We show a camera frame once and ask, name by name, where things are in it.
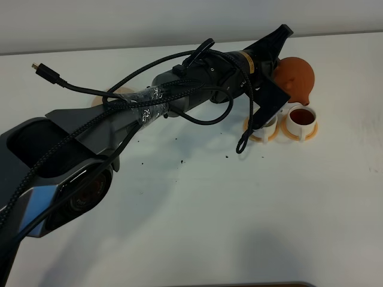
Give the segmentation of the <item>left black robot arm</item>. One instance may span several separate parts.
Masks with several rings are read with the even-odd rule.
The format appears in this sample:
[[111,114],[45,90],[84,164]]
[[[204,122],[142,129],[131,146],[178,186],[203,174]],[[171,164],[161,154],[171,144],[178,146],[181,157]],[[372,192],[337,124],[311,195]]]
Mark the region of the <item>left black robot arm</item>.
[[189,118],[200,104],[227,103],[246,94],[248,126],[236,152],[253,131],[264,127],[288,102],[273,80],[279,54],[293,31],[281,25],[240,51],[213,49],[213,39],[172,54],[157,64],[182,58],[147,88],[123,93],[124,78],[107,91],[74,86],[44,64],[38,76],[102,102],[92,108],[57,109],[27,120],[1,135],[1,285],[5,286],[20,242],[42,237],[93,209],[107,194],[119,156],[131,139],[159,117]]

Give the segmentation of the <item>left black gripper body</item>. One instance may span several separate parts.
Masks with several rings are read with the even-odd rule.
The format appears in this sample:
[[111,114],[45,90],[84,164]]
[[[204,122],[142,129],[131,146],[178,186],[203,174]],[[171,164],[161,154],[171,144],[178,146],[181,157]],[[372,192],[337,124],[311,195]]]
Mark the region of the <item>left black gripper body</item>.
[[242,61],[254,87],[263,84],[277,86],[273,80],[273,73],[279,64],[279,54],[283,46],[292,35],[293,31],[288,25],[281,25],[242,50]]

